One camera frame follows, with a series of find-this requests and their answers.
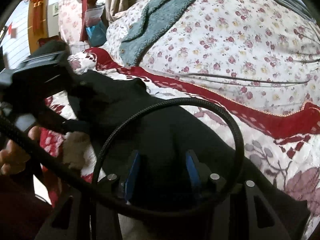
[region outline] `teal towel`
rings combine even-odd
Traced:
[[[195,0],[151,0],[120,45],[125,66],[137,66],[144,52],[163,36]]]

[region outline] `blue plastic bag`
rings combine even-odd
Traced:
[[[99,23],[94,26],[86,27],[86,30],[91,47],[99,47],[106,43],[107,28],[102,21],[99,21]]]

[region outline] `red clothing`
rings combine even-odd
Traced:
[[[9,176],[0,176],[0,236],[6,240],[32,240],[52,207],[28,193]]]

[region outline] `gray fabric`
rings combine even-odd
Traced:
[[[295,13],[299,14],[302,18],[316,23],[316,20],[311,16],[308,8],[301,3],[299,0],[274,0],[278,4],[287,7],[288,9],[294,11]]]
[[[120,45],[125,66],[137,66],[145,50],[180,19],[195,0],[151,0]]]

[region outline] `blanket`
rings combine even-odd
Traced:
[[[121,66],[121,40],[149,1],[133,5],[107,30],[103,48]],[[298,111],[306,99],[320,102],[319,33],[313,22],[274,0],[196,0],[145,52],[139,66],[247,107],[288,114]],[[307,85],[286,84],[306,81]]]
[[[138,65],[145,50],[180,19],[195,0],[151,0],[141,18],[122,40],[121,58],[125,65]]]

